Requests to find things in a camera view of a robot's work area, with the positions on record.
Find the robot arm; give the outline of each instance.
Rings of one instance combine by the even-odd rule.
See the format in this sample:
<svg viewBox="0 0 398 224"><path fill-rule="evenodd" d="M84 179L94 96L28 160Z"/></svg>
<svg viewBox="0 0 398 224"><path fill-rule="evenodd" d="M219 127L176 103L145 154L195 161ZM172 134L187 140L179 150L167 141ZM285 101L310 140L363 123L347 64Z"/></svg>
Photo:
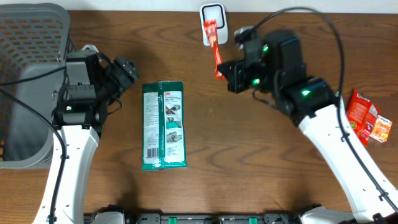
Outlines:
<svg viewBox="0 0 398 224"><path fill-rule="evenodd" d="M394 213L394 210L383 198L380 198L380 192L355 159L347 143L341 139L336 109L335 105L322 108L315 112L316 117L310 118L307 116L304 118L298 128L311 140L328 163L348 198L357 222L373 222L373 216L377 213L380 213L383 217L388 217ZM351 129L346 116L343 117L343 125L349 133L349 140L361 160L382 188L389 193L390 199L398 203L397 189L372 160Z"/></svg>
<svg viewBox="0 0 398 224"><path fill-rule="evenodd" d="M109 65L103 68L99 58ZM67 147L60 187L55 204L55 223L83 223L84 201L91 160L108 115L107 106L137 81L134 64L122 57L114 63L93 50L79 50L66 59L68 82L58 92L53 125ZM62 158L61 143L53 137L53 158L44 197L34 223L48 223L50 204ZM99 215L96 223L124 223L121 212Z"/></svg>
<svg viewBox="0 0 398 224"><path fill-rule="evenodd" d="M343 129L359 159L354 156L342 135L336 115L340 101L326 81L307 75L299 39L291 30L277 30L263 39L256 30L248 34L249 30L244 27L235 32L236 40L244 39L238 43L244 50L244 58L218 65L218 70L228 81L228 90L240 93L254 88L263 93L272 93L274 105L261 101L287 115L321 152L345 191L357 222L369 223L375 217L393 214L394 209L376 188L359 160L381 189L388 192L394 204L398 204L396 188L372 160L342 111ZM336 223L329 218L308 214L302 217L302 221Z"/></svg>

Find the wipes packet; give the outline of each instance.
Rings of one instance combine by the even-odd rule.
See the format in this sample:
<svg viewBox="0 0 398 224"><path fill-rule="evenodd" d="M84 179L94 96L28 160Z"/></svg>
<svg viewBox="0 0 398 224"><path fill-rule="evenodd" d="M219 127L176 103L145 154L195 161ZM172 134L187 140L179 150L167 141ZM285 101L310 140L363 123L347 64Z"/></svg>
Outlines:
<svg viewBox="0 0 398 224"><path fill-rule="evenodd" d="M186 167L182 82L142 84L142 170Z"/></svg>

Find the wire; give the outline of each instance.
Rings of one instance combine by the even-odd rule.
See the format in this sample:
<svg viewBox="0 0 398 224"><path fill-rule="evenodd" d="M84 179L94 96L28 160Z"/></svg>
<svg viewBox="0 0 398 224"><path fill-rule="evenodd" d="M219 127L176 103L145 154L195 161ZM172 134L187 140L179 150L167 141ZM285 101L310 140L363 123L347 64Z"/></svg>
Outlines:
<svg viewBox="0 0 398 224"><path fill-rule="evenodd" d="M364 162L359 157L358 153L355 151L353 145L349 141L349 139L348 139L348 135L349 134L344 130L343 122L341 121L341 111L340 111L340 98L341 98L341 93L343 92L344 75L345 75L344 48L343 48L343 42L341 41L340 35L337 32L337 29L336 29L335 25L332 23L331 19L329 19L329 17L327 17L326 14L324 14L324 13L318 11L318 10L309 8L309 7L300 7L300 6L299 7L288 7L286 9L281 9L279 11L276 11L276 12L270 14L269 16L267 16L266 18L264 18L257 25L255 25L251 30L247 31L246 34L244 34L242 36L241 40L245 39L248 35L250 35L251 32L253 32L256 29L258 29L261 25L263 25L263 23L267 22L268 20L272 19L273 17L278 16L278 15L284 13L284 12L294 11L294 10L306 10L306 11L314 12L316 15L320 16L323 19L323 21L325 21L329 25L329 27L332 30L334 36L336 37L338 50L339 50L339 53L340 53L340 82L339 82L339 87L338 87L338 100L337 100L337 120L338 120L338 125L340 127L340 130L341 130L341 133L343 135L344 140L347 142L347 145L351 149L351 152L354 154L354 157L359 162L359 164L361 165L362 169L365 171L366 175L368 175L368 177L371 179L372 183L376 186L377 190L381 194L381 197L384 197L385 200L387 201L387 203L392 207L392 209L394 209L394 211L396 213L398 213L397 206L394 204L394 202L391 201L391 199L388 197L388 193L385 192L382 189L382 187L379 185L377 180L373 177L372 173L370 173L369 169L365 166Z"/></svg>
<svg viewBox="0 0 398 224"><path fill-rule="evenodd" d="M257 92L257 91L258 91L258 90L253 90L253 93L252 93L253 98L254 98L255 100L258 100L258 101L260 101L260 102L263 102L263 103L267 104L267 105L270 106L272 109L275 109L275 110L278 109L278 108L276 107L276 105L273 104L273 103L271 103L269 100L260 99L260 98L256 97L256 92Z"/></svg>
<svg viewBox="0 0 398 224"><path fill-rule="evenodd" d="M40 118L42 121L44 121L44 123L51 129L51 131L54 133L54 135L60 141L61 148L62 148L61 164L60 164L60 169L58 171L57 179L55 181L54 193L53 193L52 199L51 199L50 215L49 215L49 223L53 224L54 223L54 219L55 219L55 215L54 215L54 213L55 213L55 202L57 201L58 190L59 190L60 184L61 184L63 167L65 165L65 159L66 159L66 156L67 156L67 149L65 147L65 143L63 142L63 140L61 138L61 135L55 130L55 127L52 125L52 123L49 120L47 120L43 115L41 115L39 112L37 112L35 109L31 108L30 106L28 106L27 104L25 104L21 100L18 100L17 98L15 98L12 95L8 94L6 91L0 89L0 93L2 93L4 96L8 97L12 101L15 101L17 104L21 105L22 107L24 107L25 109L30 111L32 114L34 114L38 118Z"/></svg>
<svg viewBox="0 0 398 224"><path fill-rule="evenodd" d="M109 57L106 56L105 54L103 54L103 53L101 53L101 52L98 52L98 53L97 53L97 56L98 56L99 58L101 58L101 59L104 59L105 62L107 62L108 64L112 65L111 59L109 59Z"/></svg>
<svg viewBox="0 0 398 224"><path fill-rule="evenodd" d="M275 97L279 99L279 73L280 70L276 70L274 74L274 90L275 90Z"/></svg>
<svg viewBox="0 0 398 224"><path fill-rule="evenodd" d="M120 107L118 107L115 110L109 112L108 115L111 115L111 114L117 112L118 110L120 110L122 108L122 101L120 99L115 99L115 101L119 103Z"/></svg>
<svg viewBox="0 0 398 224"><path fill-rule="evenodd" d="M13 81L13 82L0 83L0 86L14 85L14 84L18 84L18 83L24 83L24 82L33 81L33 80L36 80L36 79L40 79L40 78L49 76L49 75L51 75L51 74L53 74L53 73L55 73L55 72L57 72L57 71L61 71L61 70L64 70L64 69L66 69L65 66L64 66L64 67L59 67L59 68L56 68L56 69L54 69L54 70L51 70L51 71L46 72L46 73L41 74L41 75L37 75L37 76L32 77L32 78L25 78L25 79Z"/></svg>

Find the green led light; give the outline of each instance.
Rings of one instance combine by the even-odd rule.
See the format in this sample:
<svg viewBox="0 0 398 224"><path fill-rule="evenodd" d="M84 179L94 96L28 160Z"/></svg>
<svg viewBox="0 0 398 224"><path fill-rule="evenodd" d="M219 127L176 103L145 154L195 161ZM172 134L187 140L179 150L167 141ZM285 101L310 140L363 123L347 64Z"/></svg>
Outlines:
<svg viewBox="0 0 398 224"><path fill-rule="evenodd" d="M268 51L268 45L265 45L265 46L262 48L262 53L265 54L265 53L267 53L267 51Z"/></svg>
<svg viewBox="0 0 398 224"><path fill-rule="evenodd" d="M303 90L303 91L301 92L301 94L302 94L303 96L307 96L307 95L310 94L310 93L311 93L310 90Z"/></svg>
<svg viewBox="0 0 398 224"><path fill-rule="evenodd" d="M249 218L249 224L257 224L257 218Z"/></svg>
<svg viewBox="0 0 398 224"><path fill-rule="evenodd" d="M255 79L255 80L253 80L252 84L253 84L253 85L258 85L258 84L260 84L260 79L257 78L257 79Z"/></svg>
<svg viewBox="0 0 398 224"><path fill-rule="evenodd" d="M169 224L177 224L177 218L169 218Z"/></svg>

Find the gray plastic basket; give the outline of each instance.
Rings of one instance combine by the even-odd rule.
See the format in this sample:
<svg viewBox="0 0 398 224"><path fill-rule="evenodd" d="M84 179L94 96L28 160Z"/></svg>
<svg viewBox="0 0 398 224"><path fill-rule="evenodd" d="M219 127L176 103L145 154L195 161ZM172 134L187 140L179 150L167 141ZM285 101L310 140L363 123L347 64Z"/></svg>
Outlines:
<svg viewBox="0 0 398 224"><path fill-rule="evenodd" d="M0 82L34 77L65 65L62 59L74 46L64 8L9 4L0 6L0 15ZM4 89L50 120L63 76L59 71ZM39 118L0 95L0 169L49 167L52 135Z"/></svg>

